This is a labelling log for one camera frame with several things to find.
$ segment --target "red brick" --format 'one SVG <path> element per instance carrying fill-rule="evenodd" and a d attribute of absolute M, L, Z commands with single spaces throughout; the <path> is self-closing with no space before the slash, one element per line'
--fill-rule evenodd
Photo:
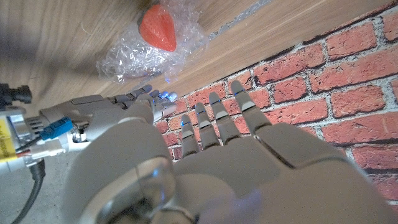
<path fill-rule="evenodd" d="M 231 83 L 233 81 L 239 81 L 242 86 L 246 89 L 246 90 L 250 90 L 251 89 L 251 74 L 250 71 L 247 71 L 241 75 L 238 75 L 235 78 L 229 78 L 228 79 L 228 92 L 229 94 L 232 94 L 232 90 L 231 90 Z"/>
<path fill-rule="evenodd" d="M 197 139 L 197 141 L 201 141 L 200 139 L 200 133 L 199 133 L 199 127 L 194 127 L 193 128 L 193 132 L 195 133 L 195 138 Z"/>
<path fill-rule="evenodd" d="M 325 68 L 321 74 L 311 74 L 312 90 L 319 92 L 386 77 L 398 72 L 398 47 L 369 54 L 355 62 L 345 62 Z"/>
<path fill-rule="evenodd" d="M 318 137 L 316 132 L 315 132 L 315 129 L 313 127 L 302 127 L 300 129 L 305 131 L 306 133 L 309 133 L 309 134 L 312 134 L 315 137 Z"/>
<path fill-rule="evenodd" d="M 182 159 L 182 148 L 180 146 L 174 147 L 173 152 L 174 152 L 174 159 Z"/>
<path fill-rule="evenodd" d="M 242 116 L 236 118 L 234 122 L 241 134 L 250 134 L 249 128 L 246 125 L 246 122 L 244 121 L 244 118 Z"/>
<path fill-rule="evenodd" d="M 160 133 L 164 134 L 168 130 L 169 126 L 166 121 L 159 121 L 156 123 L 156 128 L 160 131 Z"/>
<path fill-rule="evenodd" d="M 387 40 L 395 40 L 398 38 L 398 12 L 383 16 L 384 35 Z"/>
<path fill-rule="evenodd" d="M 299 124 L 326 118 L 328 110 L 325 100 L 313 100 L 285 106 L 266 112 L 265 115 L 273 124 L 279 122 Z"/>
<path fill-rule="evenodd" d="M 275 85 L 275 103 L 297 100 L 306 95 L 306 93 L 307 87 L 303 78 L 299 77 L 286 80 Z"/>
<path fill-rule="evenodd" d="M 386 103 L 383 100 L 381 88 L 369 85 L 355 90 L 333 93 L 331 105 L 335 117 L 340 118 L 359 112 L 383 109 Z"/>
<path fill-rule="evenodd" d="M 353 155 L 363 169 L 398 169 L 398 145 L 359 146 Z"/>
<path fill-rule="evenodd" d="M 198 119 L 197 119 L 197 115 L 196 112 L 190 111 L 188 113 L 185 113 L 189 116 L 189 118 L 191 119 L 191 123 L 192 125 L 198 124 Z M 173 130 L 177 130 L 181 128 L 181 117 L 183 114 L 180 114 L 172 119 L 169 120 L 169 127 L 170 129 Z"/>
<path fill-rule="evenodd" d="M 369 177 L 385 199 L 398 200 L 398 175 L 374 174 Z"/>
<path fill-rule="evenodd" d="M 175 109 L 174 114 L 180 114 L 184 113 L 187 111 L 187 101 L 185 98 L 180 98 L 175 101 L 175 104 L 177 104 L 177 109 Z"/>
<path fill-rule="evenodd" d="M 210 105 L 206 105 L 205 106 L 205 110 L 206 110 L 207 116 L 209 116 L 209 118 L 210 118 L 210 121 L 213 121 L 214 120 L 214 114 L 213 114 L 213 109 L 211 108 L 211 106 Z"/>
<path fill-rule="evenodd" d="M 192 95 L 187 96 L 189 107 L 193 108 L 197 103 L 209 103 L 209 95 L 211 92 L 216 92 L 220 99 L 226 96 L 224 83 L 219 82 L 202 90 L 194 92 Z"/>
<path fill-rule="evenodd" d="M 170 153 L 170 157 L 171 157 L 172 159 L 174 159 L 173 149 L 172 149 L 171 147 L 169 148 L 169 153 Z"/>
<path fill-rule="evenodd" d="M 254 75 L 260 84 L 274 82 L 289 77 L 306 68 L 313 68 L 325 63 L 320 44 L 309 45 L 295 53 L 278 58 L 254 68 Z"/>
<path fill-rule="evenodd" d="M 173 146 L 178 143 L 177 135 L 174 133 L 164 134 L 163 138 L 167 146 Z"/>
<path fill-rule="evenodd" d="M 254 90 L 249 93 L 249 96 L 260 109 L 271 105 L 269 102 L 268 91 L 266 89 Z"/>
<path fill-rule="evenodd" d="M 239 108 L 238 102 L 235 100 L 235 98 L 224 100 L 223 104 L 229 115 L 234 115 L 241 112 L 241 109 Z"/>
<path fill-rule="evenodd" d="M 342 29 L 342 28 L 344 28 L 346 26 L 349 26 L 350 24 L 353 24 L 355 22 L 358 22 L 358 21 L 361 21 L 361 20 L 363 20 L 365 18 L 368 18 L 369 16 L 372 16 L 372 15 L 377 14 L 379 12 L 385 11 L 385 10 L 395 6 L 395 5 L 396 5 L 396 0 L 392 1 L 392 2 L 389 2 L 389 3 L 387 3 L 387 4 L 383 5 L 383 6 L 380 6 L 380 7 L 378 7 L 375 10 L 369 11 L 369 12 L 367 12 L 365 14 L 362 14 L 362 15 L 360 15 L 358 17 L 355 17 L 354 19 L 352 19 L 352 20 L 350 20 L 348 22 L 345 22 L 344 24 L 342 24 L 340 26 L 337 26 L 337 27 L 333 28 L 332 30 L 329 30 L 329 31 L 327 31 L 327 32 L 325 32 L 325 33 L 323 33 L 321 35 L 323 36 L 323 35 L 330 34 L 330 33 L 334 32 L 334 31 L 336 31 L 338 29 Z"/>
<path fill-rule="evenodd" d="M 398 80 L 391 81 L 391 86 L 392 86 L 392 90 L 394 90 L 396 100 L 398 100 Z"/>
<path fill-rule="evenodd" d="M 327 38 L 326 45 L 332 60 L 373 48 L 376 46 L 373 23 L 367 22 L 359 27 L 335 34 Z"/>
<path fill-rule="evenodd" d="M 330 124 L 323 136 L 334 144 L 353 144 L 398 138 L 398 112 L 376 114 Z"/>

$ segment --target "concrete floor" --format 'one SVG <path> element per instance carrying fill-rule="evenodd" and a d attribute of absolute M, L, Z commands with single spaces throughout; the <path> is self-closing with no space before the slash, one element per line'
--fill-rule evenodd
<path fill-rule="evenodd" d="M 22 221 L 32 223 L 63 223 L 60 210 L 62 190 L 77 152 L 61 154 L 45 159 L 42 190 L 33 207 Z M 34 181 L 28 168 L 0 176 L 0 223 L 10 224 L 25 205 Z"/>

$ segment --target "red object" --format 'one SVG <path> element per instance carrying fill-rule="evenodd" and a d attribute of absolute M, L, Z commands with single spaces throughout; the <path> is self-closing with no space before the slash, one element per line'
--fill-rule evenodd
<path fill-rule="evenodd" d="M 173 52 L 177 47 L 172 16 L 160 4 L 145 12 L 139 32 L 142 38 L 154 47 Z"/>

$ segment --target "wooden surface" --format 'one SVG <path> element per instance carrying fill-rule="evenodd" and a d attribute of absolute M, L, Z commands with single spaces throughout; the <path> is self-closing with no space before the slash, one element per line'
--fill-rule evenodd
<path fill-rule="evenodd" d="M 254 0 L 200 0 L 200 24 L 207 34 L 232 21 Z M 388 0 L 273 0 L 255 15 L 210 42 L 194 67 L 171 85 L 150 83 L 180 96 L 310 39 Z M 95 69 L 145 0 L 0 1 L 0 82 L 29 85 L 34 101 L 28 114 L 73 97 L 129 91 L 140 80 L 117 85 Z"/>
<path fill-rule="evenodd" d="M 157 77 L 149 83 L 158 89 L 176 91 L 179 96 L 186 95 L 389 2 L 392 1 L 273 0 L 211 41 L 201 60 L 181 72 L 177 82 L 169 85 Z M 104 93 L 127 91 L 126 87 L 107 88 Z"/>
<path fill-rule="evenodd" d="M 210 34 L 254 2 L 199 0 L 200 23 Z M 148 4 L 148 0 L 1 0 L 0 82 L 14 88 L 30 86 L 34 100 L 25 107 L 31 115 L 70 98 L 120 88 L 100 80 L 95 64 Z"/>

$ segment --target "blue connector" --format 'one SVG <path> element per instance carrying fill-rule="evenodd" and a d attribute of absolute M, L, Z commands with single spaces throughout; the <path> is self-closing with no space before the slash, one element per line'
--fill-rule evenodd
<path fill-rule="evenodd" d="M 64 117 L 54 123 L 51 123 L 43 129 L 40 133 L 40 137 L 43 140 L 55 139 L 61 134 L 65 134 L 73 128 L 72 120 L 68 117 Z"/>

